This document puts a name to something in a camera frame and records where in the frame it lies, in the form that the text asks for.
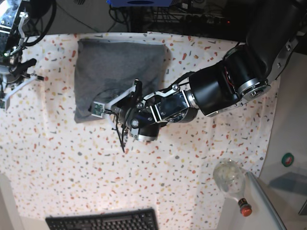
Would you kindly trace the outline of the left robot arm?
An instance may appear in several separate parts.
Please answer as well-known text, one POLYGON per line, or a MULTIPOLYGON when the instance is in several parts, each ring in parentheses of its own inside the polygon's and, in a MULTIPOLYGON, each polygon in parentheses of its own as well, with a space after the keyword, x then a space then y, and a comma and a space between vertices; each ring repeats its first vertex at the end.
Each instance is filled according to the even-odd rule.
POLYGON ((139 80, 106 110, 138 141, 157 139, 169 123, 191 122, 198 112, 215 116, 262 96, 300 42, 297 33, 307 15, 304 0, 267 0, 242 45, 216 64, 188 72, 169 87, 142 95, 139 80))

